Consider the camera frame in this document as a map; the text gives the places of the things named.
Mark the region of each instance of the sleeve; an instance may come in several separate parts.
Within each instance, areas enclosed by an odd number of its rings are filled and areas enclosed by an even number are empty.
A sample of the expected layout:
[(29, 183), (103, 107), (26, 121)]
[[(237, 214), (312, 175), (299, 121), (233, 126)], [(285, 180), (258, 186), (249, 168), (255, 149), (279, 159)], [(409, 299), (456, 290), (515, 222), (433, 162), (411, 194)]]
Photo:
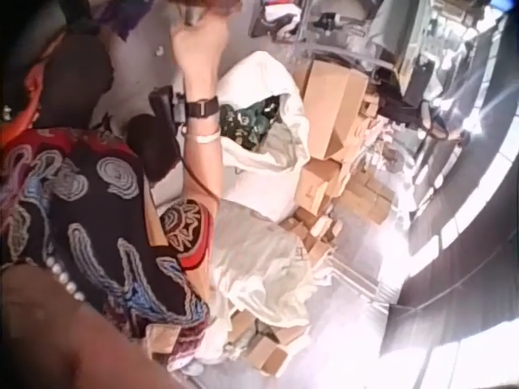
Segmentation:
[(192, 199), (180, 199), (161, 216), (170, 246), (184, 271), (198, 268), (212, 243), (214, 223), (208, 209)]

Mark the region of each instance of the black wristwatch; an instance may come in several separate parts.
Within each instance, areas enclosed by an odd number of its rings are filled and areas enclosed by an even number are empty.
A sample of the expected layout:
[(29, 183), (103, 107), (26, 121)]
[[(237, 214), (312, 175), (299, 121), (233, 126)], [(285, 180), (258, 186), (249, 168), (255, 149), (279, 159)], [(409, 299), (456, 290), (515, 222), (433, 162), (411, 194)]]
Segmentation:
[(220, 112), (220, 103), (218, 97), (214, 96), (212, 99), (198, 100), (193, 102), (186, 102), (186, 117), (203, 119)]

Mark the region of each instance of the concrete floor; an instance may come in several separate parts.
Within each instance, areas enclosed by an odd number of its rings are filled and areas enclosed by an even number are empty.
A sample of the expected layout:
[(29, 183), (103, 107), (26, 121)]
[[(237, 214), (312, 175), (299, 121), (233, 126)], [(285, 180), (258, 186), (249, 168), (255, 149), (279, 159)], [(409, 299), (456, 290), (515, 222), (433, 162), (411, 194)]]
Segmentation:
[[(253, 2), (246, 0), (242, 13), (231, 20), (230, 42), (222, 58), (221, 74), (259, 49), (267, 50), (287, 67), (297, 62), (289, 46), (276, 46), (267, 39), (252, 40), (245, 35), (252, 12)], [(121, 126), (133, 115), (150, 110), (147, 96), (154, 87), (173, 82), (175, 71), (169, 40), (171, 19), (165, 4), (156, 1), (152, 12), (130, 34), (127, 42), (110, 38), (115, 82), (97, 109), (98, 118), (109, 111), (115, 124)], [(160, 46), (164, 53), (157, 56)], [(182, 182), (180, 171), (172, 174), (172, 182)], [(164, 196), (166, 194), (159, 194), (157, 202), (164, 202)], [(406, 261), (404, 249), (393, 250), (389, 258), (384, 257), (384, 252), (388, 255), (388, 245), (398, 235), (393, 228), (395, 220), (380, 228), (346, 210), (338, 212), (345, 221), (345, 228), (338, 239), (337, 273), (344, 275), (345, 269), (353, 269), (372, 286), (371, 294), (368, 293), (370, 298), (381, 302), (395, 301), (401, 278), (392, 270), (402, 268)], [(387, 319), (384, 307), (384, 304), (372, 304), (348, 277), (338, 276), (332, 286), (321, 288), (309, 301), (312, 343), (295, 356), (279, 379), (265, 378), (243, 362), (226, 362), (208, 367), (199, 377), (199, 383), (209, 389), (364, 387), (384, 334)]]

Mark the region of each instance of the white wristband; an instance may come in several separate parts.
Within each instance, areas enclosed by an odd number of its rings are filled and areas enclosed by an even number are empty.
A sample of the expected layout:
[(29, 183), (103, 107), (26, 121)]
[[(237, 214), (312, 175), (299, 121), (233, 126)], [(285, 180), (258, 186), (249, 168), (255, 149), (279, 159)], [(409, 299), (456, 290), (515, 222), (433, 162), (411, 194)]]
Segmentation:
[(188, 134), (187, 133), (187, 126), (182, 124), (182, 126), (180, 127), (180, 133), (182, 134), (182, 136), (184, 138), (192, 139), (192, 140), (194, 140), (197, 143), (211, 143), (211, 142), (214, 142), (215, 140), (217, 140), (218, 138), (220, 138), (221, 128), (218, 127), (217, 132), (215, 132), (214, 134), (210, 134), (210, 135), (193, 135), (193, 134)]

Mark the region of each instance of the blurry arm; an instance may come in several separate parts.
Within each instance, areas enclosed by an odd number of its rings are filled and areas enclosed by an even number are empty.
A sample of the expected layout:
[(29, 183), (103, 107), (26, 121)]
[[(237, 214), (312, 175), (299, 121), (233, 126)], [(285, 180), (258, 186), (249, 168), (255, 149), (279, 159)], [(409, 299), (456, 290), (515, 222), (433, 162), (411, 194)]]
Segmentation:
[[(188, 102), (212, 99), (217, 93), (217, 72), (221, 54), (227, 44), (227, 18), (207, 13), (194, 27), (179, 26), (173, 31), (172, 44), (177, 64), (184, 74)], [(184, 195), (202, 203), (216, 215), (221, 197), (221, 143), (196, 142), (196, 136), (218, 132), (218, 117), (194, 119), (187, 122), (184, 144), (186, 165), (193, 175), (211, 192), (209, 194), (188, 172), (184, 173)]]
[[(186, 78), (187, 101), (211, 99), (216, 95), (216, 77)], [(218, 132), (219, 122), (217, 115), (210, 118), (194, 119), (187, 122), (189, 135), (212, 135)], [(221, 197), (222, 154), (220, 139), (210, 143), (197, 143), (192, 137), (187, 136), (184, 142), (184, 159), (191, 172), (214, 195), (213, 198), (207, 191), (192, 178), (188, 172), (184, 172), (184, 195), (194, 199), (207, 207), (214, 217), (218, 209), (218, 199)]]
[(178, 388), (140, 346), (38, 267), (2, 273), (2, 329), (28, 387)]

